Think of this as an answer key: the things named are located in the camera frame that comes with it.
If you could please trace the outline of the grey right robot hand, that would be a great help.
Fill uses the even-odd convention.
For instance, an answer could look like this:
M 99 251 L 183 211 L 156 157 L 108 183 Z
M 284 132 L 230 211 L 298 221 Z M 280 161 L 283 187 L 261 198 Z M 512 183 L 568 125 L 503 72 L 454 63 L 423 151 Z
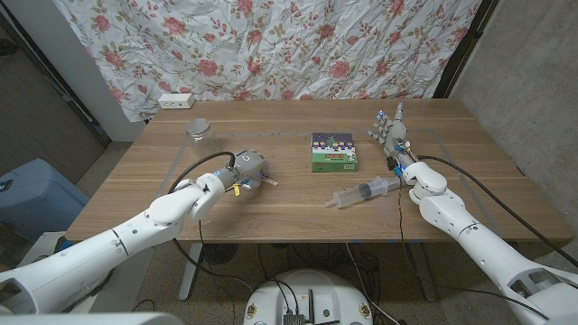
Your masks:
M 396 176 L 418 159 L 411 153 L 410 142 L 406 138 L 406 127 L 403 122 L 403 103 L 396 107 L 396 113 L 390 118 L 383 111 L 376 116 L 375 130 L 368 131 L 368 135 L 378 142 L 387 157 L 387 168 Z

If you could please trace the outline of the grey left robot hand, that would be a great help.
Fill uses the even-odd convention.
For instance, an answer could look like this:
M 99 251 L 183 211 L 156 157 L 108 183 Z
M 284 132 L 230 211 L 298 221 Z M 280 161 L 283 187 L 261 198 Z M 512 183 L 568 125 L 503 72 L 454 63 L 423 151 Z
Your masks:
M 268 163 L 265 157 L 253 149 L 239 149 L 234 153 L 232 184 L 246 189 L 257 189 L 268 176 Z

